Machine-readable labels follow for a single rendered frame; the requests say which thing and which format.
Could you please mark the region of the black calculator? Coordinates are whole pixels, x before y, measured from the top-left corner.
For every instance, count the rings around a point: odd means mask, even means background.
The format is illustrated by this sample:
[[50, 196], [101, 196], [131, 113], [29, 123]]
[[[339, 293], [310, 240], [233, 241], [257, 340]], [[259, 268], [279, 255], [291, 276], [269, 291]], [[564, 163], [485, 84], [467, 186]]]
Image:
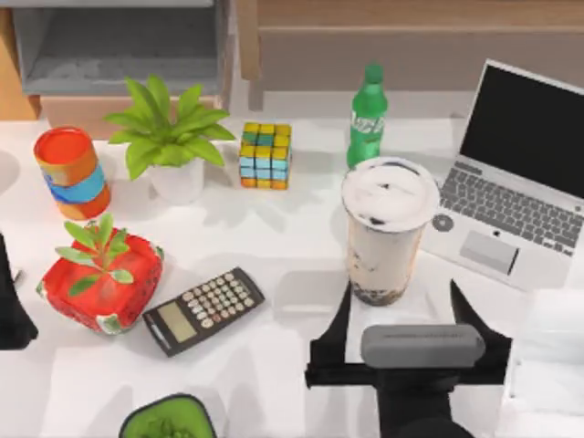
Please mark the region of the black calculator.
[[145, 311], [142, 318], [171, 358], [233, 325], [265, 301], [252, 277], [238, 266]]

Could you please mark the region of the silver laptop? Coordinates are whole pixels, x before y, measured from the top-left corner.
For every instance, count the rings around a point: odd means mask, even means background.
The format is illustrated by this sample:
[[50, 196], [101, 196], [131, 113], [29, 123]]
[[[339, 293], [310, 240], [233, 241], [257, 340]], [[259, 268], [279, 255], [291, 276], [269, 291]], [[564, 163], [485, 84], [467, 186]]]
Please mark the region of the silver laptop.
[[584, 88], [487, 60], [424, 251], [530, 291], [584, 235]]

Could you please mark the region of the pale grey rounded box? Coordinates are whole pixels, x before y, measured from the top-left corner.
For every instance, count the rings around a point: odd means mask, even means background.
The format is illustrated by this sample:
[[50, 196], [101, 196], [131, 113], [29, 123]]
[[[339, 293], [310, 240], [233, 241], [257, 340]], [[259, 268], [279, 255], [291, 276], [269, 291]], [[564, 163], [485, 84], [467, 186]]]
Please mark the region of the pale grey rounded box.
[[485, 353], [469, 325], [374, 325], [361, 337], [360, 355], [375, 369], [465, 369]]

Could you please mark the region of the wooden cupboard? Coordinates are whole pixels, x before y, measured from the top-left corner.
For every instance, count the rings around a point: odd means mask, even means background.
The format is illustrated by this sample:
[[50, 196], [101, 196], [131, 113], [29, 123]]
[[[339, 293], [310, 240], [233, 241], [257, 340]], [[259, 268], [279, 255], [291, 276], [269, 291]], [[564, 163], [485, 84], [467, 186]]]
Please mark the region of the wooden cupboard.
[[12, 11], [0, 7], [0, 121], [37, 120], [40, 97], [25, 95], [19, 71]]

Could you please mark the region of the grey pierced drawer inside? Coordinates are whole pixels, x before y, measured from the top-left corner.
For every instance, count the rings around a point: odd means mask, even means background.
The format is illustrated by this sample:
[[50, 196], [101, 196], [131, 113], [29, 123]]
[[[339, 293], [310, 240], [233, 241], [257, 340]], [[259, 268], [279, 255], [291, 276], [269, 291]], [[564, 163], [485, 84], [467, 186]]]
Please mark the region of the grey pierced drawer inside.
[[126, 78], [172, 94], [223, 84], [225, 0], [0, 0], [11, 8], [22, 88], [41, 96], [126, 95]]

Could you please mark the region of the pale wooden shelf unit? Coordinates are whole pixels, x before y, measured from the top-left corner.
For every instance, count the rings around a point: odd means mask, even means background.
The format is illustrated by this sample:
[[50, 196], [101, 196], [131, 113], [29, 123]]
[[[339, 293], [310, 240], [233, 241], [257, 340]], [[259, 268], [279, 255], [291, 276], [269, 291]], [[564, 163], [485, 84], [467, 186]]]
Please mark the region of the pale wooden shelf unit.
[[584, 85], [584, 0], [232, 0], [242, 79], [354, 90], [371, 62], [393, 92], [467, 92], [487, 60]]

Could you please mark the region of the colourful puzzle cube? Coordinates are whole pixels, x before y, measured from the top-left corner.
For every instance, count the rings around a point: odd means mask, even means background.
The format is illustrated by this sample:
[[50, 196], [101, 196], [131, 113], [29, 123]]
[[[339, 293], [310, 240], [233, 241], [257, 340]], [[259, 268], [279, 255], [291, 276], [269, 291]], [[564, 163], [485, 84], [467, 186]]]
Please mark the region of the colourful puzzle cube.
[[291, 166], [292, 128], [285, 123], [247, 122], [239, 148], [239, 178], [245, 188], [284, 191]]

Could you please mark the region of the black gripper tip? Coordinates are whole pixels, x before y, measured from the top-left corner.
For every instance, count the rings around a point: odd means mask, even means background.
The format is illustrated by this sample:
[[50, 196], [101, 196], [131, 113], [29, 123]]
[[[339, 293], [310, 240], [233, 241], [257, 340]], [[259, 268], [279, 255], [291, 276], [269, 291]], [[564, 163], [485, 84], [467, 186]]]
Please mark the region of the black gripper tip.
[[25, 349], [37, 337], [38, 329], [16, 293], [5, 239], [0, 233], [0, 351]]

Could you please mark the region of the orange and blue can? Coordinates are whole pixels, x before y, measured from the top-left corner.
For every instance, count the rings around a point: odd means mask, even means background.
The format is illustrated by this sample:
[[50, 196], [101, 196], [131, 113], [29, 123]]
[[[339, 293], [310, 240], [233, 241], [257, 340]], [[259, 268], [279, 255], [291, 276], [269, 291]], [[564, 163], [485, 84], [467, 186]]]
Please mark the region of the orange and blue can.
[[34, 155], [64, 216], [83, 221], [106, 211], [110, 187], [93, 141], [84, 130], [71, 126], [47, 130], [36, 140]]

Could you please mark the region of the small plant in red pot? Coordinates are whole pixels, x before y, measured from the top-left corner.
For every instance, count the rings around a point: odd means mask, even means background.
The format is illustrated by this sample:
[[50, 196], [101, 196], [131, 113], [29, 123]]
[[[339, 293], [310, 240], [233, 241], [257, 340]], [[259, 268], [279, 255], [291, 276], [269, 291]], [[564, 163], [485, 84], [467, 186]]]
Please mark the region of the small plant in red pot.
[[130, 329], [162, 277], [164, 251], [113, 224], [110, 213], [86, 224], [66, 221], [73, 238], [58, 246], [58, 259], [36, 293], [55, 311], [97, 333]]

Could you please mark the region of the milk tea cup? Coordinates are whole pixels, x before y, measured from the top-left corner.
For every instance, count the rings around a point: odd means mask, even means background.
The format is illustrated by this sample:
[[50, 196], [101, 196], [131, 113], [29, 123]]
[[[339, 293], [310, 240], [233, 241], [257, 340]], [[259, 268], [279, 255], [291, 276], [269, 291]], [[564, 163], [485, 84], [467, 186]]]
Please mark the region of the milk tea cup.
[[381, 156], [349, 170], [341, 196], [352, 291], [370, 306], [388, 306], [409, 285], [423, 231], [439, 207], [436, 180], [415, 162]]

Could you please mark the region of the green plant in white pot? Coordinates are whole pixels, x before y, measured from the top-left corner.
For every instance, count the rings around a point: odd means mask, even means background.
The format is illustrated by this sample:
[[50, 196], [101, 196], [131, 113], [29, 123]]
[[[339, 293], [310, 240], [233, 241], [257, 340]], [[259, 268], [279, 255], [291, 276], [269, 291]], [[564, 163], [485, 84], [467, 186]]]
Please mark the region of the green plant in white pot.
[[204, 166], [224, 166], [215, 144], [235, 138], [222, 124], [229, 111], [203, 103], [200, 84], [187, 88], [173, 103], [157, 75], [144, 83], [130, 77], [124, 82], [131, 105], [104, 117], [118, 127], [108, 144], [126, 146], [124, 163], [132, 181], [147, 173], [162, 199], [177, 205], [194, 202], [203, 191]]

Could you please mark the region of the green bottle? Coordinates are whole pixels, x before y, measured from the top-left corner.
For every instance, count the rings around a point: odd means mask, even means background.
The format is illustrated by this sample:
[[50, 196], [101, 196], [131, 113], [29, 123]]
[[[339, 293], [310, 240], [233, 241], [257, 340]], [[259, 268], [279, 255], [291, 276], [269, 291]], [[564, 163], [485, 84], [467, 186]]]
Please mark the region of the green bottle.
[[388, 100], [383, 86], [384, 71], [379, 64], [365, 67], [364, 78], [351, 102], [349, 147], [346, 161], [351, 169], [380, 155]]

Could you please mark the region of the pale wooden drawer front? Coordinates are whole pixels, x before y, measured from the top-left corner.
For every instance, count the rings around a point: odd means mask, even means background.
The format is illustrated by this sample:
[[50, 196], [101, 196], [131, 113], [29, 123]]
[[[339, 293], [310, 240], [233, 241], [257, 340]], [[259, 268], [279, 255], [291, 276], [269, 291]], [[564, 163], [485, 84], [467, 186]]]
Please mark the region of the pale wooden drawer front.
[[124, 112], [134, 101], [130, 96], [41, 95], [40, 104], [52, 128], [72, 126], [84, 130], [93, 140], [107, 140], [123, 126], [105, 121], [104, 117]]

